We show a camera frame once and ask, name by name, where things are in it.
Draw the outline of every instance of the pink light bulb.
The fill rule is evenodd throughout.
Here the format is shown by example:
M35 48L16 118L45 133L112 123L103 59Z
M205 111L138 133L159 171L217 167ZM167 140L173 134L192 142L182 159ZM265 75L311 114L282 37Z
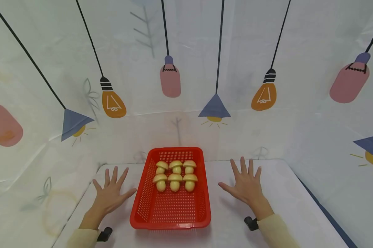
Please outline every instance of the pink light bulb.
M173 58L167 55L165 65L160 69L160 81L163 94L167 97L179 97L181 95L181 76L175 67Z
M362 87L370 76L367 62L371 55L361 53L354 63L346 65L338 73L334 84L330 89L330 97L339 103L349 103L360 93Z
M21 125L0 105L0 145L9 147L17 144L24 134Z

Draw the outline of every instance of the white backdrop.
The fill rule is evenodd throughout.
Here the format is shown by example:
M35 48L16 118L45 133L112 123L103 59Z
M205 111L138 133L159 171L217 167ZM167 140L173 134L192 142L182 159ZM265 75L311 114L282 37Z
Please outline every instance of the white backdrop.
M339 70L373 36L373 0L291 0L273 68L277 102L251 109L270 68L287 0L225 0L218 95L227 125L198 117L215 93L221 1L165 0L170 55L182 93L166 97L160 0L80 0L103 73L127 115L90 104L101 74L74 0L0 0L0 11L67 108L94 118L81 141L61 142L63 109L0 19L0 104L24 129L0 146L0 248L50 247L102 164L143 162L150 149L198 146L206 160L283 158L358 247L373 247L373 165L353 141L373 136L370 78L349 104L328 95ZM147 37L153 53L136 40ZM91 90L84 84L89 79ZM23 208L51 178L43 203Z

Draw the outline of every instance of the basket rim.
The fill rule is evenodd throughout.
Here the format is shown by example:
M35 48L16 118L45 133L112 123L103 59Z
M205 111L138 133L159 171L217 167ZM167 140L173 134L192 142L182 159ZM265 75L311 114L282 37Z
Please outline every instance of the basket rim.
M202 167L204 168L203 174L206 180L202 182L203 190L205 193L204 201L205 201L205 209L206 209L206 218L203 221L199 222L184 222L184 223L141 223L136 222L134 219L134 216L136 215L137 208L139 205L139 202L141 200L142 196L142 189L144 187L145 180L142 180L142 178L146 178L148 173L148 167L149 167L149 161L153 155L154 152L161 151L166 149L165 152L172 152L172 151L179 151L179 150L185 150L185 149L194 149L197 150L200 153L201 159L202 159ZM130 224L134 229L148 229L148 230L168 230L168 229L191 229L191 228L203 228L207 227L211 222L211 208L210 208L210 198L209 198L209 192L208 192L208 185L207 185L207 175L205 170L205 162L204 162L204 155L202 149L199 147L163 147L163 148L154 148L151 149L148 153L147 159L145 161L144 170L142 171L141 178L139 180L139 185L137 189L137 193L134 199L134 203L132 206L130 218L129 218Z

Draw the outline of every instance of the mushroom cap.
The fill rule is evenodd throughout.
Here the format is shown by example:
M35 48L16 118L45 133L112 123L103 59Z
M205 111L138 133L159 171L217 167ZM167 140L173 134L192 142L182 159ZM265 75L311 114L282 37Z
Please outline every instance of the mushroom cap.
M167 177L166 175L164 174L157 174L155 175L155 177L153 178L153 183L157 183L159 181L166 181L167 180Z
M176 181L176 182L182 182L182 176L177 173L173 173L168 176L169 181Z
M160 167L160 168L163 168L165 170L168 170L168 163L164 162L164 161L159 161L156 163L156 166L157 167Z
M178 167L178 166L182 166L182 162L179 161L179 160L175 160L175 161L170 163L170 169L172 169L174 167Z
M196 168L196 163L195 162L193 162L192 160L186 160L185 162L184 162L184 165L183 165L184 167L194 167L194 168Z
M184 176L184 181L197 182L197 176L195 174L186 174Z

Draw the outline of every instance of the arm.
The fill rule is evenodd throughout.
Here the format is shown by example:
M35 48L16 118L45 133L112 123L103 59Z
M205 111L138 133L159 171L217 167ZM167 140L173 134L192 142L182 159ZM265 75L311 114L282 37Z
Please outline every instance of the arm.
M235 175L235 186L231 187L225 183L218 183L218 185L251 208L258 220L259 230L270 248L299 248L298 243L288 232L286 224L273 212L269 201L262 193L260 185L262 168L259 167L254 176L252 159L249 161L247 171L244 157L241 157L241 173L233 159L230 160L230 164Z
M93 184L97 190L97 196L93 206L86 212L83 217L79 229L75 230L71 238L68 240L67 248L93 248L97 243L100 231L98 227L103 218L121 206L126 199L132 196L137 189L132 188L125 194L120 195L120 189L126 179L128 168L126 168L117 180L117 166L113 170L112 179L110 179L110 171L105 170L105 185L104 188L93 179Z

